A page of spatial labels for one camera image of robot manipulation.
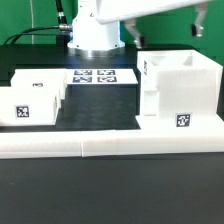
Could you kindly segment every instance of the black tabletop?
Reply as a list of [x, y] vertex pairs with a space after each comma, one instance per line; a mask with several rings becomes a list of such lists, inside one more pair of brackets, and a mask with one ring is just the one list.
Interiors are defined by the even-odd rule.
[[[136, 69], [128, 52], [85, 60], [55, 46], [2, 46], [1, 82], [24, 67]], [[223, 224], [223, 211], [223, 153], [0, 160], [0, 224]]]

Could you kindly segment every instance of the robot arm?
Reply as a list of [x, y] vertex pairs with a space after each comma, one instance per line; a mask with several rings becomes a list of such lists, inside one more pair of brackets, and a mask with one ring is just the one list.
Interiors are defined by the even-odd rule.
[[201, 36], [201, 22], [206, 4], [211, 0], [78, 0], [78, 15], [73, 20], [73, 40], [70, 52], [92, 57], [110, 56], [124, 49], [120, 40], [119, 21], [134, 36], [137, 48], [146, 40], [135, 27], [135, 19], [189, 5], [197, 5], [199, 16], [192, 25], [192, 34]]
[[210, 0], [95, 0], [96, 20], [100, 24], [134, 19]]

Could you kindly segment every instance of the white cardboard box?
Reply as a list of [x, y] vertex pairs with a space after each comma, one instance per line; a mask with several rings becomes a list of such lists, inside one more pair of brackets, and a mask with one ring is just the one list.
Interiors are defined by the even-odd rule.
[[165, 126], [183, 117], [195, 123], [216, 116], [223, 70], [218, 63], [195, 50], [142, 51], [137, 66], [140, 116]]
[[16, 69], [11, 86], [55, 88], [64, 100], [67, 87], [66, 69]]
[[0, 126], [54, 125], [58, 94], [46, 88], [0, 88]]

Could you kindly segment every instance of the white platform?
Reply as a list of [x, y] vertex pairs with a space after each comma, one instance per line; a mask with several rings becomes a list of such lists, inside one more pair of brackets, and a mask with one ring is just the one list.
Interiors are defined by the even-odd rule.
[[68, 85], [137, 84], [132, 69], [68, 69]]

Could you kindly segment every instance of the open box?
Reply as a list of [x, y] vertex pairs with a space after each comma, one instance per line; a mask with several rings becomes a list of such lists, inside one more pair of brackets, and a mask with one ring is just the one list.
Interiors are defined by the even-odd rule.
[[221, 65], [195, 50], [142, 51], [138, 69], [141, 120], [188, 127], [216, 119]]

